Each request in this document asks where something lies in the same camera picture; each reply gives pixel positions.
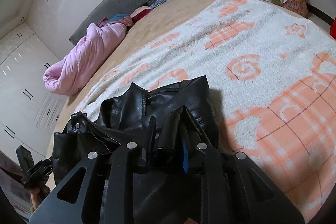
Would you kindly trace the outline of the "person's left hand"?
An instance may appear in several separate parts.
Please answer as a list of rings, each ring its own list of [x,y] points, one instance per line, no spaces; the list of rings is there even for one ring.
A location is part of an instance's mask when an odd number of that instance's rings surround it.
[[[32,203],[32,207],[31,207],[31,212],[33,213],[38,206],[42,203],[42,201],[44,200],[42,198],[42,196],[47,197],[50,193],[50,188],[48,186],[46,186],[45,184],[43,184],[42,186],[35,188],[35,189],[31,189],[31,203]]]

